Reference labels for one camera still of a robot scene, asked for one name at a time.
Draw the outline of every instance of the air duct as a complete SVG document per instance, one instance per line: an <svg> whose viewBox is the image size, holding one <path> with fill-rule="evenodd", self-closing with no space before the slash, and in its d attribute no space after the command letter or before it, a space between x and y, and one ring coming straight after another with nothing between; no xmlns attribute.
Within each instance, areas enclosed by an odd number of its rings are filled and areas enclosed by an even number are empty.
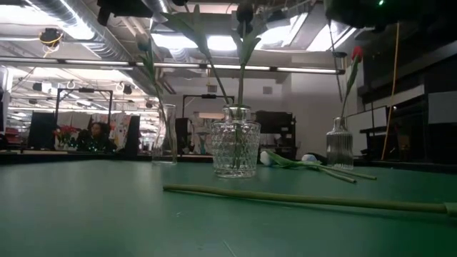
<svg viewBox="0 0 457 257"><path fill-rule="evenodd" d="M152 20L156 23L164 23L166 18L163 17L160 13L169 13L170 5L167 0L141 0L144 5L146 5L149 10L152 11Z"/></svg>
<svg viewBox="0 0 457 257"><path fill-rule="evenodd" d="M103 60L130 61L131 55L117 41L113 34L100 25L92 11L79 0L26 0L35 9L61 22L62 29L75 39L92 39L100 42L97 44L84 44ZM148 95L155 95L146 74L134 68L131 71L122 71L130 76Z"/></svg>

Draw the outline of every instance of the green table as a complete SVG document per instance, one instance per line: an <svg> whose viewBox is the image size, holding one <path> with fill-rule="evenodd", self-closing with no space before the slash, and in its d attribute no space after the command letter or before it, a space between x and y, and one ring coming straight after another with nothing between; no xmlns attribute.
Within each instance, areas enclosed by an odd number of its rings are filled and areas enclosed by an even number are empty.
<svg viewBox="0 0 457 257"><path fill-rule="evenodd" d="M350 184L258 167L227 180L209 163L74 161L0 166L0 256L457 256L446 215L163 192L184 183L307 196L457 202L457 176L356 168Z"/></svg>

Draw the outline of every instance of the textured glass vase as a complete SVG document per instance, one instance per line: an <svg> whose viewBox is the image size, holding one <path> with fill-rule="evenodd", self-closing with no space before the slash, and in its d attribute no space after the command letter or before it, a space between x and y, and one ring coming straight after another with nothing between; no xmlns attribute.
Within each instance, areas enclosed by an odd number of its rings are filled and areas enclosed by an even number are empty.
<svg viewBox="0 0 457 257"><path fill-rule="evenodd" d="M333 130L327 133L327 165L352 169L352 134L346 128L345 118L333 120Z"/></svg>
<svg viewBox="0 0 457 257"><path fill-rule="evenodd" d="M228 105L224 120L211 126L213 167L217 176L250 178L256 175L260 124L248 121L249 106Z"/></svg>
<svg viewBox="0 0 457 257"><path fill-rule="evenodd" d="M164 104L164 115L159 108L159 127L152 146L152 162L159 164L176 164L177 162L177 140L176 140L176 106Z"/></svg>

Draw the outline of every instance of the cable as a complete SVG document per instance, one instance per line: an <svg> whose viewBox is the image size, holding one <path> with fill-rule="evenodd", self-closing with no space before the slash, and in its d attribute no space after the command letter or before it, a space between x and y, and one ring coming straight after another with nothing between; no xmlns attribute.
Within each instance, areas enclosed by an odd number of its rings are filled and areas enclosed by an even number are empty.
<svg viewBox="0 0 457 257"><path fill-rule="evenodd" d="M391 116L393 109L393 95L395 94L395 85L397 80L397 58L398 58L398 38L400 34L400 22L397 22L397 35L395 40L395 56L393 58L393 84L392 84L392 94L391 94L391 106L388 109L388 118L387 118L387 128L386 128L386 137L384 138L384 147L383 155L381 156L381 161L384 160L384 154L386 153L387 138L388 138L388 127L391 124Z"/></svg>
<svg viewBox="0 0 457 257"><path fill-rule="evenodd" d="M43 58L46 58L46 56L48 56L48 54L50 54L50 53L51 53L51 49L48 49L48 51L43 55ZM19 86L19 84L20 84L22 81L27 81L27 79L30 77L31 73L34 72L35 69L36 69L36 66L35 66L32 70L30 70L30 71L28 72L28 74L26 74L26 75L23 77L23 79L19 80L16 84L14 84L14 85L11 87L11 92L13 92L13 89L14 89L15 87Z"/></svg>
<svg viewBox="0 0 457 257"><path fill-rule="evenodd" d="M60 34L60 36L59 36L57 39L54 39L54 40L51 40L51 41L42 41L42 40L40 39L40 42L43 43L43 44L52 44L52 46L54 46L54 44L55 44L57 41L59 41L59 40L62 38L62 36L64 36L63 33Z"/></svg>

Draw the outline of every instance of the glass vase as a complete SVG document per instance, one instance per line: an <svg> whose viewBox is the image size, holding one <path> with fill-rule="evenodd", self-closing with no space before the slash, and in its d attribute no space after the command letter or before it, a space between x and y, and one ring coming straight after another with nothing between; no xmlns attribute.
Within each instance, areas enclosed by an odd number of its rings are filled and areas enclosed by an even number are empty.
<svg viewBox="0 0 457 257"><path fill-rule="evenodd" d="M249 121L249 106L224 106L224 120L211 126L213 167L217 176L250 178L256 175L261 125Z"/></svg>
<svg viewBox="0 0 457 257"><path fill-rule="evenodd" d="M164 104L163 112L159 107L159 125L151 150L152 162L155 164L176 164L178 161L175 121L175 105Z"/></svg>
<svg viewBox="0 0 457 257"><path fill-rule="evenodd" d="M352 133L345 118L335 118L332 131L327 133L327 165L353 169Z"/></svg>

